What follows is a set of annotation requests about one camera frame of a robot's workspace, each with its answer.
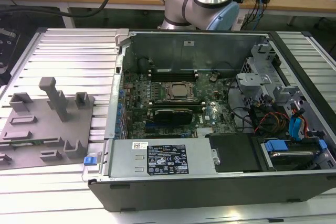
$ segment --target cpu socket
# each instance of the cpu socket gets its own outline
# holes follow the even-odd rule
[[[171,82],[164,85],[167,101],[195,100],[190,82]]]

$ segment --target regulatory label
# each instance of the regulatory label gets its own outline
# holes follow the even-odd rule
[[[188,174],[185,145],[156,145],[147,147],[149,175]]]
[[[145,150],[147,149],[148,142],[133,142],[132,149]]]

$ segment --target silver robot arm segment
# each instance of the silver robot arm segment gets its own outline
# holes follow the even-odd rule
[[[229,30],[238,13],[233,0],[166,0],[160,28]]]

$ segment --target blue connector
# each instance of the blue connector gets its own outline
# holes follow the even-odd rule
[[[319,140],[319,144],[320,144],[322,150],[326,150],[328,148],[327,144],[325,143],[324,140]]]
[[[97,157],[91,157],[87,156],[84,158],[84,165],[89,166],[89,165],[97,165]]]
[[[302,119],[292,116],[289,121],[288,133],[291,137],[295,139],[295,141],[300,142],[301,138],[299,138],[299,132],[302,124]]]
[[[288,151],[285,140],[268,140],[265,147],[267,152]]]

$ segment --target blue plastic tab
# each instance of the blue plastic tab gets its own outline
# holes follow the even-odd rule
[[[89,165],[96,165],[97,164],[97,157],[85,157],[84,158],[84,165],[89,166]]]
[[[265,144],[267,152],[288,151],[284,140],[269,140]]]
[[[319,140],[319,144],[320,144],[322,150],[325,150],[325,149],[328,148],[328,147],[327,147],[327,144],[325,143],[324,140]]]
[[[292,116],[289,121],[288,133],[297,142],[301,141],[299,138],[299,131],[301,129],[302,119]]]
[[[236,2],[231,2],[210,22],[206,29],[229,30],[237,19],[238,13],[239,5]]]

